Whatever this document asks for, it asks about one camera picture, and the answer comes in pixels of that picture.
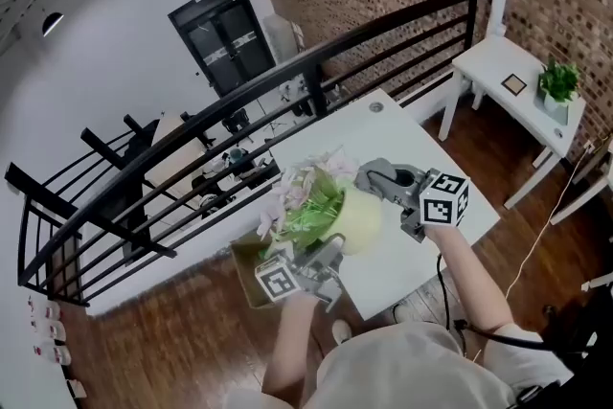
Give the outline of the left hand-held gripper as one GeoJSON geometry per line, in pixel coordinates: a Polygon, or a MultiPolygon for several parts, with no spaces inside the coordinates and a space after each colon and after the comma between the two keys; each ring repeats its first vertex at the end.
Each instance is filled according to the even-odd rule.
{"type": "Polygon", "coordinates": [[[255,267],[255,278],[273,303],[302,291],[323,302],[329,312],[343,294],[340,265],[345,242],[342,234],[332,234],[302,252],[296,252],[292,242],[275,243],[255,267]]]}

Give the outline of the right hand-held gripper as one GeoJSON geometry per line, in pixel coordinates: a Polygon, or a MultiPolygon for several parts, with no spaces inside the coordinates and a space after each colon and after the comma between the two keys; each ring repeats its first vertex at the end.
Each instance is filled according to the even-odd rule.
{"type": "Polygon", "coordinates": [[[417,242],[425,239],[425,225],[457,227],[468,206],[469,180],[436,169],[394,166],[393,176],[380,174],[374,186],[402,208],[400,229],[417,242]]]}

